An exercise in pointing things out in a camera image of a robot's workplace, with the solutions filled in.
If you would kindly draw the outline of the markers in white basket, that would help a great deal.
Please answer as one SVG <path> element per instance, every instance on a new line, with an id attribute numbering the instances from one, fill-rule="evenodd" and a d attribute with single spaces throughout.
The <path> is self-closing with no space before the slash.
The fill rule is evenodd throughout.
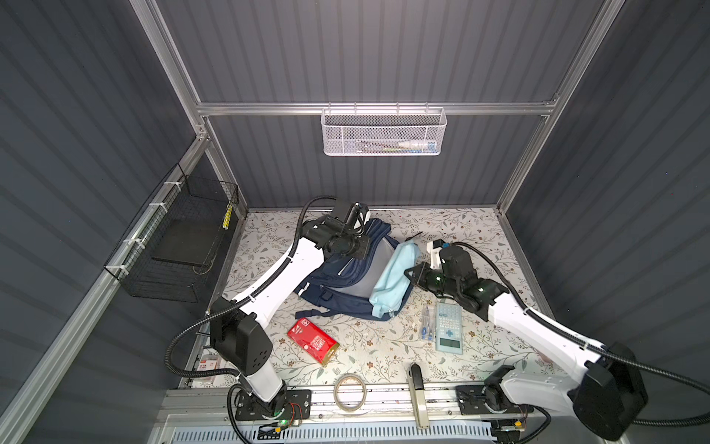
<path id="1" fill-rule="evenodd" d="M 439 148 L 435 140 L 408 141 L 357 141 L 362 152 L 403 153 L 414 155 L 437 155 Z"/>

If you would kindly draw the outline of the clear tape roll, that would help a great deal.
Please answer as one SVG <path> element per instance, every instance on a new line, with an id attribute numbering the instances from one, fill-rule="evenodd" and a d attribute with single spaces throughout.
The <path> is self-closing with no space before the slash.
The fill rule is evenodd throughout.
<path id="1" fill-rule="evenodd" d="M 367 395 L 367 383 L 355 374 L 341 376 L 333 388 L 333 399 L 336 406 L 340 411 L 347 414 L 361 410 L 366 404 Z"/>

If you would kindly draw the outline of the light blue calculator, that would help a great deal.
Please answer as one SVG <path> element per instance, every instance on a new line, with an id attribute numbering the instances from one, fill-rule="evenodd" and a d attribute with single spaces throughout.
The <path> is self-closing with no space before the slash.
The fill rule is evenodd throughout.
<path id="1" fill-rule="evenodd" d="M 463 354 L 462 308 L 459 305 L 436 305 L 435 343 L 441 353 Z"/>

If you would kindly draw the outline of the black beige box cutter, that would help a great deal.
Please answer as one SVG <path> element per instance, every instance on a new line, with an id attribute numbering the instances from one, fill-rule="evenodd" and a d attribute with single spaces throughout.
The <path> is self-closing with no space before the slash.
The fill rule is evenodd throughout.
<path id="1" fill-rule="evenodd" d="M 425 399 L 425 383 L 423 383 L 423 372 L 419 364 L 410 365 L 408 370 L 408 384 L 410 397 L 412 398 L 412 410 L 417 427 L 423 430 L 429 429 L 430 420 Z"/>

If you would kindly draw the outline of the floral table mat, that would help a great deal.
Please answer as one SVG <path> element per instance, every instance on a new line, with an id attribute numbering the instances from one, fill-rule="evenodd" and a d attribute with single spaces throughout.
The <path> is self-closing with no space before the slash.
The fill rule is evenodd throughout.
<path id="1" fill-rule="evenodd" d="M 399 241 L 412 239 L 420 247 L 435 239 L 471 244 L 496 263 L 527 305 L 537 305 L 494 209 L 405 208 L 371 214 L 390 224 L 391 236 Z M 233 299 L 246 290 L 288 250 L 297 217 L 297 211 L 248 216 L 224 297 Z M 345 374 L 355 374 L 370 384 L 403 383 L 413 363 L 421 366 L 427 382 L 482 380 L 501 364 L 519 366 L 536 375 L 560 374 L 557 366 L 523 340 L 468 313 L 462 316 L 463 353 L 441 353 L 420 332 L 425 308 L 435 303 L 431 294 L 414 290 L 402 311 L 390 321 L 349 316 L 316 318 L 316 325 L 339 344 L 335 356 L 322 366 L 288 337 L 295 313 L 312 309 L 310 303 L 290 295 L 266 329 L 274 344 L 270 361 L 290 386 L 330 385 Z"/>

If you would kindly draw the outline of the red gold tin box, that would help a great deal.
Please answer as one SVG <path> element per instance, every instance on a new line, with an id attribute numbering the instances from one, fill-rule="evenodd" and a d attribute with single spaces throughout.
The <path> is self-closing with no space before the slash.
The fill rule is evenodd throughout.
<path id="1" fill-rule="evenodd" d="M 321 366 L 326 366 L 339 348 L 339 343 L 308 318 L 301 318 L 287 335 Z"/>

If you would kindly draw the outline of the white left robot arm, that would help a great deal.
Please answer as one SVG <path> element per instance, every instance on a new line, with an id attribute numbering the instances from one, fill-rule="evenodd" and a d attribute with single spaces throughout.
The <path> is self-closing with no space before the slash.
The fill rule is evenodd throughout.
<path id="1" fill-rule="evenodd" d="M 241 442 L 249 439 L 239 429 L 235 416 L 236 391 L 251 395 L 263 414 L 273 418 L 279 416 L 286 403 L 287 385 L 269 362 L 273 343 L 264 329 L 297 285 L 327 259 L 363 259 L 367 255 L 368 215 L 369 210 L 362 203 L 332 195 L 312 198 L 301 209 L 290 249 L 235 300 L 221 303 L 218 310 L 177 333 L 168 344 L 164 363 L 174 375 L 186 379 L 236 377 L 237 382 L 227 392 L 227 418 Z M 212 347 L 234 364 L 233 368 L 186 370 L 172 362 L 173 351 L 182 338 L 205 324 L 210 326 Z"/>

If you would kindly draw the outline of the yellow tag on black basket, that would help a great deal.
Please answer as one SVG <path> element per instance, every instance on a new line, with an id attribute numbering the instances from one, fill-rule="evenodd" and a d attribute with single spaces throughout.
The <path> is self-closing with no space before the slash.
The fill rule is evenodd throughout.
<path id="1" fill-rule="evenodd" d="M 224 214 L 223 221 L 222 221 L 222 229 L 224 229 L 225 231 L 227 231 L 229 229 L 232 213 L 233 213 L 233 204 L 229 203 L 227 205 L 226 212 Z"/>

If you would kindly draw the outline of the light blue pencil case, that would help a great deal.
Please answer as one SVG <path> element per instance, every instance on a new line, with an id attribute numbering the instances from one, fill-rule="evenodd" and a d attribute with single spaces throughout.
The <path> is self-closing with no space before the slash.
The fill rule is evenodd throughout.
<path id="1" fill-rule="evenodd" d="M 401 309 L 410 288 L 405 271 L 416 265 L 419 255 L 419 247 L 410 240 L 397 246 L 369 298 L 373 305 L 372 316 L 383 319 Z"/>

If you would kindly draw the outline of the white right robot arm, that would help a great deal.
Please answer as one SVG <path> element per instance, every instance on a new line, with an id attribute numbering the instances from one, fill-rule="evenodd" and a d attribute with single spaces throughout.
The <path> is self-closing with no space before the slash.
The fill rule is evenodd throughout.
<path id="1" fill-rule="evenodd" d="M 531 405 L 543 414 L 575 416 L 604 440 L 619 440 L 632 425 L 697 427 L 708 414 L 679 419 L 643 419 L 648 403 L 643 373 L 672 380 L 708 393 L 708 385 L 636 360 L 626 346 L 606 346 L 561 325 L 527 305 L 514 286 L 500 275 L 482 279 L 471 262 L 475 247 L 465 242 L 435 240 L 427 246 L 430 260 L 405 271 L 417 288 L 454 300 L 464 310 L 516 335 L 547 357 L 564 377 L 527 375 L 504 364 L 484 381 L 486 406 L 503 413 L 514 405 Z"/>

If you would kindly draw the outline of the navy blue backpack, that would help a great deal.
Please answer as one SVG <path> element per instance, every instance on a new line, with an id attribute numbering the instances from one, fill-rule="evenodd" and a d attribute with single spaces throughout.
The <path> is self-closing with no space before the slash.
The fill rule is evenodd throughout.
<path id="1" fill-rule="evenodd" d="M 297 319 L 307 317 L 333 317 L 341 314 L 363 320 L 386 322 L 397 316 L 412 294 L 413 285 L 403 300 L 399 311 L 383 319 L 372 316 L 373 305 L 369 298 L 395 249 L 402 242 L 390 236 L 391 225 L 379 218 L 366 224 L 370 238 L 368 255 L 362 260 L 330 258 L 312 272 L 295 290 L 297 296 L 314 306 L 312 310 L 296 312 Z"/>

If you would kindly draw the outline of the blue pens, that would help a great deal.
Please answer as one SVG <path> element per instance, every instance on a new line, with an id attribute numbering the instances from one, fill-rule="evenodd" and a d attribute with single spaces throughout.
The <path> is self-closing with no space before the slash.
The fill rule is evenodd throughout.
<path id="1" fill-rule="evenodd" d="M 423 307 L 419 334 L 422 340 L 428 342 L 432 342 L 436 336 L 436 313 L 430 305 Z"/>

